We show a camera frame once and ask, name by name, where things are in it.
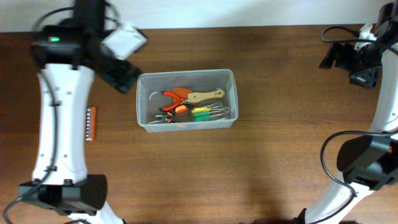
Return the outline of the orange screwdriver bit holder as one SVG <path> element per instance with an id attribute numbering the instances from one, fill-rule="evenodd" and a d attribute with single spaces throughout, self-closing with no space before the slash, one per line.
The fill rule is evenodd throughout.
<path id="1" fill-rule="evenodd" d="M 96 129 L 96 107 L 87 107 L 86 109 L 86 124 L 85 124 L 85 140 L 95 140 Z"/>

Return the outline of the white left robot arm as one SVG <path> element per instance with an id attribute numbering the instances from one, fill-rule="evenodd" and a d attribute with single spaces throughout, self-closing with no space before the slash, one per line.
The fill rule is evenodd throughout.
<path id="1" fill-rule="evenodd" d="M 135 27 L 105 29 L 107 1 L 76 1 L 72 16 L 34 25 L 30 53 L 39 68 L 39 151 L 32 179 L 18 202 L 55 211 L 71 223 L 122 223 L 106 201 L 103 174 L 87 172 L 84 153 L 87 101 L 95 76 L 127 93 L 141 74 L 129 60 L 146 43 Z"/>

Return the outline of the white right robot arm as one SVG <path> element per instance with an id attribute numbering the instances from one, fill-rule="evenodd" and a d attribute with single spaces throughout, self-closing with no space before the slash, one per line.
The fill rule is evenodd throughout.
<path id="1" fill-rule="evenodd" d="M 383 5 L 377 23 L 350 30 L 353 39 L 330 40 L 320 64 L 349 73 L 351 84 L 381 84 L 376 112 L 368 131 L 341 131 L 329 136 L 320 162 L 332 180 L 327 191 L 294 223 L 340 223 L 363 198 L 397 183 L 397 1 Z"/>

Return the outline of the small red-handled cutting pliers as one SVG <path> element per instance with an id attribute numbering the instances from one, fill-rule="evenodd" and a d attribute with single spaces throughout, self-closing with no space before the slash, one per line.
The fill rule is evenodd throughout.
<path id="1" fill-rule="evenodd" d="M 177 113 L 180 113 L 186 111 L 187 109 L 193 108 L 193 104 L 190 100 L 182 98 L 172 91 L 163 91 L 162 95 L 169 96 L 173 100 L 172 105 L 160 108 L 160 111 L 162 112 L 171 112 L 173 110 L 176 110 Z"/>

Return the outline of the orange scraper with wooden handle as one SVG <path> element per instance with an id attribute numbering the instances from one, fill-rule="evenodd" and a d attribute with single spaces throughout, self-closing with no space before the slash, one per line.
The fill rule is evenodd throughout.
<path id="1" fill-rule="evenodd" d="M 222 89 L 210 92 L 194 92 L 187 88 L 173 88 L 172 92 L 181 98 L 184 104 L 191 105 L 205 100 L 223 98 L 225 96 L 225 92 Z"/>

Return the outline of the clear case of screwdrivers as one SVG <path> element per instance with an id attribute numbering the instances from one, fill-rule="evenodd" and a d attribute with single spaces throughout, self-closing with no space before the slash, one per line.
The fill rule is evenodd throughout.
<path id="1" fill-rule="evenodd" d="M 194 122 L 219 121 L 229 118 L 229 108 L 222 103 L 213 103 L 191 110 Z"/>

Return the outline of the orange-black long-nose pliers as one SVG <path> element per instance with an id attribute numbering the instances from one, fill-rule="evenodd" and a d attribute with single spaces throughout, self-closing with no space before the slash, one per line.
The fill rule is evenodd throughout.
<path id="1" fill-rule="evenodd" d="M 175 107 L 174 109 L 171 109 L 170 111 L 165 112 L 164 114 L 151 115 L 151 117 L 155 118 L 155 120 L 149 122 L 149 124 L 174 123 L 174 115 L 183 113 L 184 111 L 193 108 L 193 105 L 180 105 Z"/>

